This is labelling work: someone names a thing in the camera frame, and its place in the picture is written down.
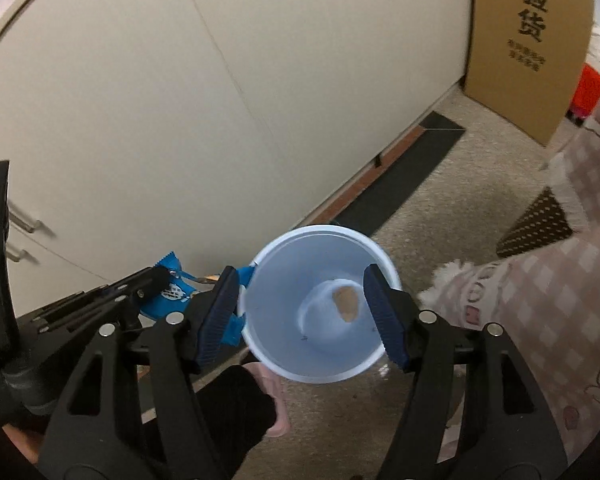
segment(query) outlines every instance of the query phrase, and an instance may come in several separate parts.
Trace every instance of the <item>pink slipper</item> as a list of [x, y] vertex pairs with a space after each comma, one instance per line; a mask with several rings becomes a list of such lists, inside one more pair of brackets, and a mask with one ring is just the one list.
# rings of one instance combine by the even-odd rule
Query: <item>pink slipper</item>
[[260, 389], [272, 397], [276, 403], [276, 423], [271, 426], [265, 436], [275, 438], [291, 431], [289, 414], [286, 410], [285, 389], [280, 377], [262, 363], [247, 363], [242, 365], [256, 379]]

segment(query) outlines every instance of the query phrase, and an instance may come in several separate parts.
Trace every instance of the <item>white cabinet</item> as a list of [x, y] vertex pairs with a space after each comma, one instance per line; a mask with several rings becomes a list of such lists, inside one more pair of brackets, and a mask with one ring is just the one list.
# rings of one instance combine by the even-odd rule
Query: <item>white cabinet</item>
[[464, 73], [470, 0], [195, 0], [307, 214]]
[[469, 7], [30, 0], [0, 31], [10, 199], [108, 281], [247, 264], [462, 75]]
[[0, 159], [35, 241], [116, 280], [247, 264], [300, 217], [192, 0], [33, 0], [0, 36]]
[[27, 235], [9, 229], [7, 251], [19, 261], [7, 260], [9, 288], [16, 316], [87, 291], [106, 282], [76, 267], [33, 242]]

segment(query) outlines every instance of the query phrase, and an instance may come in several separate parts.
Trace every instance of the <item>black floor mat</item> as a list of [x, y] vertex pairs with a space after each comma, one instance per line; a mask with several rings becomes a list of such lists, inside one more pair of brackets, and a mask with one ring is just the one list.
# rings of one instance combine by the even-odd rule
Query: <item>black floor mat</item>
[[420, 124], [427, 131], [340, 213], [334, 224], [371, 236], [413, 194], [465, 131], [436, 112]]

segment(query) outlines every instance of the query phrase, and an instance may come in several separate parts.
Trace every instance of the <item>cabinet handle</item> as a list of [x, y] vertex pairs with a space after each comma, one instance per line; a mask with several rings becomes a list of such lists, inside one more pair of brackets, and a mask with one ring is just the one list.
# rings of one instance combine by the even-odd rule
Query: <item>cabinet handle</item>
[[27, 255], [29, 254], [24, 249], [12, 250], [12, 249], [9, 248], [8, 245], [7, 245], [6, 250], [4, 251], [4, 253], [6, 254], [7, 258], [10, 259], [14, 263], [18, 263], [21, 259], [26, 258]]
[[23, 229], [27, 233], [33, 233], [38, 229], [42, 222], [40, 220], [36, 220], [34, 222], [27, 222], [26, 220], [20, 218], [16, 213], [14, 213], [11, 209], [9, 209], [9, 220], [17, 225], [20, 229]]

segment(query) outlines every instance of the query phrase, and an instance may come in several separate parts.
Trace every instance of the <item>wooden baseboard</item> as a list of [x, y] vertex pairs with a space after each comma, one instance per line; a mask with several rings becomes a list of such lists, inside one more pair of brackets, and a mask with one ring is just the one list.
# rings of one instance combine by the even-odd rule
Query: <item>wooden baseboard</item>
[[344, 186], [319, 205], [301, 224], [328, 224], [333, 221], [366, 188], [371, 186], [391, 165], [398, 160], [411, 145], [424, 133], [422, 126], [414, 126], [405, 131], [379, 156], [380, 165], [370, 162]]

